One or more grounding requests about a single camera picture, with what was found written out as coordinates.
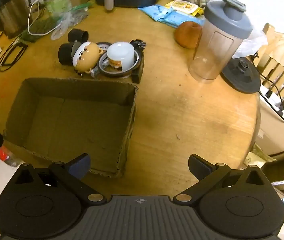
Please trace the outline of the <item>black rectangular bar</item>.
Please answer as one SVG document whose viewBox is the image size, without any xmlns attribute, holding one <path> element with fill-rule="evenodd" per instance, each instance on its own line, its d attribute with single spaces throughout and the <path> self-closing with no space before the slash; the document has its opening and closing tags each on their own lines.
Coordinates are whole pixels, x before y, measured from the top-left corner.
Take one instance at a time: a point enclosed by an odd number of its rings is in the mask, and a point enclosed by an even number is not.
<svg viewBox="0 0 284 240">
<path fill-rule="evenodd" d="M 131 72 L 131 80 L 135 84 L 141 83 L 141 78 L 144 70 L 144 55 L 141 56 L 141 62 L 138 68 Z"/>
</svg>

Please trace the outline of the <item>black cylinder grey disc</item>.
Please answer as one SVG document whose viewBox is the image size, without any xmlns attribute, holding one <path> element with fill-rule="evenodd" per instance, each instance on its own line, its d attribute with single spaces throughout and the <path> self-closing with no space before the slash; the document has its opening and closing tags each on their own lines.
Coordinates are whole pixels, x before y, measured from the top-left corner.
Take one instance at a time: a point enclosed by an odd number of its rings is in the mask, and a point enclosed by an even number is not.
<svg viewBox="0 0 284 240">
<path fill-rule="evenodd" d="M 60 46 L 58 50 L 58 60 L 64 66 L 73 66 L 75 52 L 81 46 L 81 42 L 68 42 Z"/>
</svg>

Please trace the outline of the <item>white plastic jar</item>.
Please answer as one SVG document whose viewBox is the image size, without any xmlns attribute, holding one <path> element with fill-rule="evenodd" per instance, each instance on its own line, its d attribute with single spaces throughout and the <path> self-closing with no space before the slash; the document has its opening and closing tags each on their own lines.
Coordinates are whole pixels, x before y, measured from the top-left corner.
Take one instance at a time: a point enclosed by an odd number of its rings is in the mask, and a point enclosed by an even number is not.
<svg viewBox="0 0 284 240">
<path fill-rule="evenodd" d="M 116 42 L 107 49 L 107 58 L 111 67 L 127 71 L 134 64 L 134 47 L 128 42 Z"/>
</svg>

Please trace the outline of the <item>black hexagonal socket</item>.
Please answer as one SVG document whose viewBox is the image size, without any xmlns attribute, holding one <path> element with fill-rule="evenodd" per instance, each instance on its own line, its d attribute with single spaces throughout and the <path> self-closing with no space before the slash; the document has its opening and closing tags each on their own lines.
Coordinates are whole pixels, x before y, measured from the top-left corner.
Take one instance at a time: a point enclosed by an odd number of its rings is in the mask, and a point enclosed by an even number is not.
<svg viewBox="0 0 284 240">
<path fill-rule="evenodd" d="M 89 39 L 89 33 L 87 31 L 73 28 L 69 31 L 67 39 L 69 42 L 87 42 Z"/>
</svg>

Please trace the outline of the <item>black round plug connector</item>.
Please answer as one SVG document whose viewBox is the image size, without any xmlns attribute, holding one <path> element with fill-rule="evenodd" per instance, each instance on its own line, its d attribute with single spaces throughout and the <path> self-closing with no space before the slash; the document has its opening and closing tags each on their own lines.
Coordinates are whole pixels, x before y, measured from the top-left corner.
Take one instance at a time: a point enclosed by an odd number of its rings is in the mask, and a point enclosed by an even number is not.
<svg viewBox="0 0 284 240">
<path fill-rule="evenodd" d="M 147 44 L 145 41 L 136 39 L 136 40 L 131 40 L 130 44 L 134 47 L 136 51 L 139 53 L 143 53 L 144 49 L 146 48 Z"/>
</svg>

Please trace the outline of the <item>black electrical tape roll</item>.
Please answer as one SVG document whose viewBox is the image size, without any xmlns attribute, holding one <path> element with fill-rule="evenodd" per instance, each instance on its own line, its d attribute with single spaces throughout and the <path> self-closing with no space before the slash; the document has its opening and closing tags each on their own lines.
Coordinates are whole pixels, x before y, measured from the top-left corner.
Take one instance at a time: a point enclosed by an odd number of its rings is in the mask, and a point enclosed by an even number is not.
<svg viewBox="0 0 284 240">
<path fill-rule="evenodd" d="M 107 49 L 111 46 L 111 43 L 110 42 L 97 42 L 97 45 L 100 49 L 106 52 Z"/>
</svg>

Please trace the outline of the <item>brown cardboard box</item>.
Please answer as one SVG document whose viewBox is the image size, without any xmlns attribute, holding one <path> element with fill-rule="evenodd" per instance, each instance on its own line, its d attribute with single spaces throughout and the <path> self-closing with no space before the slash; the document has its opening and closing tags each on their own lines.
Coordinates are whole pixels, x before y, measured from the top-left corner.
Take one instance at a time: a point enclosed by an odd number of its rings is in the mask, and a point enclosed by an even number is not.
<svg viewBox="0 0 284 240">
<path fill-rule="evenodd" d="M 115 178 L 127 161 L 136 94 L 131 83 L 29 78 L 14 99 L 4 137 L 52 162 L 86 153 L 91 173 Z"/>
</svg>

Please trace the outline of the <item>black rectangular gasket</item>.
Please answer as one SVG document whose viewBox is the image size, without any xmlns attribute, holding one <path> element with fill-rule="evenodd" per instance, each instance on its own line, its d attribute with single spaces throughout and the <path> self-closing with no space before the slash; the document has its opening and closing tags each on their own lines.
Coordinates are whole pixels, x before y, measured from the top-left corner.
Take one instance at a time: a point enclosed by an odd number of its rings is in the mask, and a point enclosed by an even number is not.
<svg viewBox="0 0 284 240">
<path fill-rule="evenodd" d="M 3 59 L 1 60 L 1 70 L 5 71 L 13 67 L 20 60 L 27 48 L 28 45 L 24 42 L 17 42 L 11 45 L 5 52 Z"/>
</svg>

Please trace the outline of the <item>black kettle base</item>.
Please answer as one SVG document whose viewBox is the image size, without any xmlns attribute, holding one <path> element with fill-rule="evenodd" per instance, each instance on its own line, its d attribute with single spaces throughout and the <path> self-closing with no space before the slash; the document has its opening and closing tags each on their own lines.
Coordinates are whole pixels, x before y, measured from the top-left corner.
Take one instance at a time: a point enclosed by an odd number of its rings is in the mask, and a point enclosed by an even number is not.
<svg viewBox="0 0 284 240">
<path fill-rule="evenodd" d="M 247 58 L 231 59 L 223 68 L 221 76 L 233 89 L 254 94 L 261 86 L 260 74 Z"/>
</svg>

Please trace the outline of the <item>green snack bag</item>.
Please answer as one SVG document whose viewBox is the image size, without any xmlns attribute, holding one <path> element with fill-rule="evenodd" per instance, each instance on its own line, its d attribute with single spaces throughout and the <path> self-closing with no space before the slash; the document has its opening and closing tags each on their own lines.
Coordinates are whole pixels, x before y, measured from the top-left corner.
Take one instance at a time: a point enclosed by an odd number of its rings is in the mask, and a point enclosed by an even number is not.
<svg viewBox="0 0 284 240">
<path fill-rule="evenodd" d="M 57 26 L 57 20 L 53 17 L 44 20 L 36 20 L 31 26 L 22 32 L 20 39 L 25 42 L 34 43 L 42 36 L 46 36 L 53 32 Z"/>
</svg>

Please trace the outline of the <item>steel electric kettle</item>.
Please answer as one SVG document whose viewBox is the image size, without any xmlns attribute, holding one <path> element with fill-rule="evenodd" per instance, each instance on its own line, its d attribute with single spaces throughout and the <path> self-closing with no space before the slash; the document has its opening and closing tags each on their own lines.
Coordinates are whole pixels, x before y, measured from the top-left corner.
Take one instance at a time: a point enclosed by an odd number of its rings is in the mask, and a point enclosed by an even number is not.
<svg viewBox="0 0 284 240">
<path fill-rule="evenodd" d="M 8 38 L 14 38 L 27 29 L 28 16 L 25 0 L 0 0 L 0 31 Z"/>
</svg>

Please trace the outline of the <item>orange round fruit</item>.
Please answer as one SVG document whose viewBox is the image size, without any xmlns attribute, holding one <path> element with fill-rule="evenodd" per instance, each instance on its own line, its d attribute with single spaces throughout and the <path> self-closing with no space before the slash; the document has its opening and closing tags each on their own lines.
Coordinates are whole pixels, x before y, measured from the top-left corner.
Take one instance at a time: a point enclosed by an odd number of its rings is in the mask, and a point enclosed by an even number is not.
<svg viewBox="0 0 284 240">
<path fill-rule="evenodd" d="M 192 22 L 186 21 L 179 25 L 174 32 L 174 39 L 183 48 L 195 49 L 198 40 L 201 36 L 202 26 Z"/>
</svg>

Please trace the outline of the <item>clear shaker bottle grey lid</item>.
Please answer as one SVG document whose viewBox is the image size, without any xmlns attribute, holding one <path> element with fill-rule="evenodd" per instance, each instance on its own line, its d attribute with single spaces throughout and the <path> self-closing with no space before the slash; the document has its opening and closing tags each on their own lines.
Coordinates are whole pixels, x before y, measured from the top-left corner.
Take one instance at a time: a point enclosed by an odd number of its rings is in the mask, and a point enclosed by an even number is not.
<svg viewBox="0 0 284 240">
<path fill-rule="evenodd" d="M 189 64 L 191 76 L 213 82 L 253 30 L 246 5 L 238 0 L 209 1 L 204 24 Z"/>
</svg>

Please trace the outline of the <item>clear plastic bag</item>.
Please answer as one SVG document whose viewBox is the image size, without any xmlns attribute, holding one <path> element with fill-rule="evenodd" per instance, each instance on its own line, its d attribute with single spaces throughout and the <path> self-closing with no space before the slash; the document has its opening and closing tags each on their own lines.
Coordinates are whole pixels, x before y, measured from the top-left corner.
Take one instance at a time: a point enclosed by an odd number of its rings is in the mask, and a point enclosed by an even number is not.
<svg viewBox="0 0 284 240">
<path fill-rule="evenodd" d="M 58 40 L 66 33 L 69 28 L 74 27 L 85 20 L 89 15 L 88 10 L 92 6 L 93 3 L 88 2 L 77 5 L 71 8 L 68 12 L 65 12 L 59 19 L 57 27 L 52 32 L 51 40 Z"/>
</svg>

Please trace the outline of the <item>yellow wet wipes pack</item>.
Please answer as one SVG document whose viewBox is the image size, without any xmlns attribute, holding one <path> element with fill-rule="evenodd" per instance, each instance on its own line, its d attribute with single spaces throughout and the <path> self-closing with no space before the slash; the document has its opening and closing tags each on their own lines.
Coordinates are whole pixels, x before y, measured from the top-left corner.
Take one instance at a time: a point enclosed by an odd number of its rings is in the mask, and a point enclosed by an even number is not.
<svg viewBox="0 0 284 240">
<path fill-rule="evenodd" d="M 204 13 L 204 9 L 187 1 L 182 1 L 182 0 L 174 0 L 166 5 L 164 5 L 165 8 L 173 9 L 179 12 L 183 12 L 187 15 L 191 15 L 194 17 L 197 17 L 199 15 L 202 15 Z"/>
</svg>

